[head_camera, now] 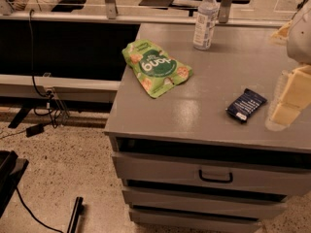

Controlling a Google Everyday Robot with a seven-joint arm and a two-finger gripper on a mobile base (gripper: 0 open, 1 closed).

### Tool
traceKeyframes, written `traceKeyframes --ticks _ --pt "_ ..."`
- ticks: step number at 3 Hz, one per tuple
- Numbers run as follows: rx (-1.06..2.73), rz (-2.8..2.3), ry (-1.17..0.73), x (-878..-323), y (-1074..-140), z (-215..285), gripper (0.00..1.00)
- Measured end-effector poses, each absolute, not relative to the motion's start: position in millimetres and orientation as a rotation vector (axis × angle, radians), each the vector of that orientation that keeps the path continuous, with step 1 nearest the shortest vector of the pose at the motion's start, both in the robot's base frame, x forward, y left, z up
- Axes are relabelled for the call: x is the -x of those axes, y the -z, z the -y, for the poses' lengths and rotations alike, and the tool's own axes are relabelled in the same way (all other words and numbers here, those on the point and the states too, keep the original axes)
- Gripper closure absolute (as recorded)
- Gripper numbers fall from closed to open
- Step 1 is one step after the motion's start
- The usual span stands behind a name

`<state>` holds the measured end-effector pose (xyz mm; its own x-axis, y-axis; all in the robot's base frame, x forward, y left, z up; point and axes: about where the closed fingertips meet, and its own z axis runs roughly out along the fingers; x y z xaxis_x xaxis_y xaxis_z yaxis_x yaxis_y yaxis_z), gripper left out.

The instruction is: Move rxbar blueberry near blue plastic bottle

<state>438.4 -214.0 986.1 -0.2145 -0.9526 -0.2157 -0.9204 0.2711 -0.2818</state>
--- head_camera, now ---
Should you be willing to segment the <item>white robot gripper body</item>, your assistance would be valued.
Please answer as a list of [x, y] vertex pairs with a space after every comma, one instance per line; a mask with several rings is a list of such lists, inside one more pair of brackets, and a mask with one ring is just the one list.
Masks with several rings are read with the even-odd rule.
[[311, 0], [294, 15], [288, 41], [288, 57], [304, 64], [311, 64]]

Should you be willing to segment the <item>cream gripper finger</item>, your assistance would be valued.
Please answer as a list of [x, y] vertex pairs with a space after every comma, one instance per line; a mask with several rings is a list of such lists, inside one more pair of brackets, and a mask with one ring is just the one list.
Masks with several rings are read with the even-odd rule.
[[282, 126], [291, 125], [311, 104], [311, 66], [302, 65], [283, 72], [276, 86], [275, 106], [270, 120]]
[[275, 44], [284, 45], [287, 43], [288, 34], [292, 22], [287, 21], [271, 35], [271, 41]]

